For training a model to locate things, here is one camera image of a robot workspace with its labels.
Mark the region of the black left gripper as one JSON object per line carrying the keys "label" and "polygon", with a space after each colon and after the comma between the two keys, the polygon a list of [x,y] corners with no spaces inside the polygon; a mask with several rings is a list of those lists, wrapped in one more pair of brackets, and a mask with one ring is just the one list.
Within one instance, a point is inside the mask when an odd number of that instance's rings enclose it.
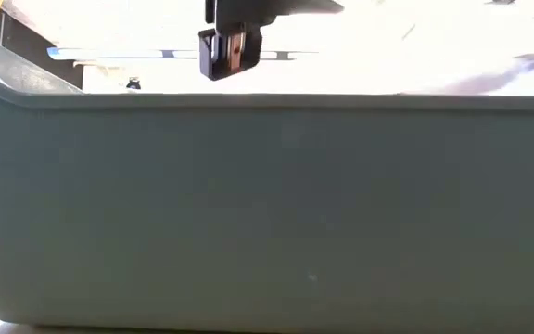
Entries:
{"label": "black left gripper", "polygon": [[279,16],[336,14],[343,9],[334,0],[206,0],[205,21],[212,27],[198,33],[200,73],[220,81],[257,66],[261,28]]}

